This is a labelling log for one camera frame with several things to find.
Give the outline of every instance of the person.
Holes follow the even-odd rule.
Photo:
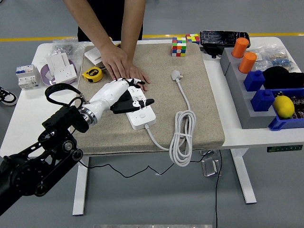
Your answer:
[[[18,98],[13,93],[0,87],[0,101],[5,105],[13,106],[17,103]]]
[[[145,0],[63,0],[79,25],[78,40],[92,41],[112,79],[137,78],[151,83],[133,64],[137,40],[142,38]],[[113,41],[121,40],[121,48]]]

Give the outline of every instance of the sneaker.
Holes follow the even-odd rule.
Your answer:
[[[13,93],[4,90],[2,87],[0,87],[0,101],[4,103],[5,105],[15,105],[18,101],[18,98]]]

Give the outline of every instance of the table leg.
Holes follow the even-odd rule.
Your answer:
[[[256,203],[256,197],[253,192],[250,179],[243,160],[243,155],[249,148],[231,149],[234,165],[237,169],[238,179],[242,187],[246,204]]]
[[[88,166],[89,156],[85,156],[81,159],[81,162]],[[85,210],[85,199],[86,199],[86,179],[88,169],[79,163],[77,182],[74,197],[73,216],[81,216]]]

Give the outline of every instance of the black phone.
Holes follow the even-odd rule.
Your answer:
[[[202,30],[200,31],[200,44],[203,49],[216,58],[217,55],[222,55],[224,48],[234,47],[238,38],[246,38],[249,41],[249,34],[247,32],[239,31],[217,31],[217,30]]]

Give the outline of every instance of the robotic arm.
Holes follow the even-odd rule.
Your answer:
[[[38,142],[18,154],[5,156],[0,165],[0,216],[21,196],[44,196],[71,168],[83,157],[77,141],[69,132],[73,126],[85,133],[89,126],[98,123],[103,112],[111,110],[114,114],[133,112],[154,103],[153,99],[133,101],[128,87],[144,84],[138,79],[117,79],[104,85],[90,100],[85,102],[81,93],[68,84],[56,84],[46,89],[47,100],[62,105],[55,114],[42,125],[45,131]],[[69,89],[80,95],[76,108],[70,104],[54,101],[49,96],[59,90]],[[33,159],[29,155],[42,147],[44,152]]]

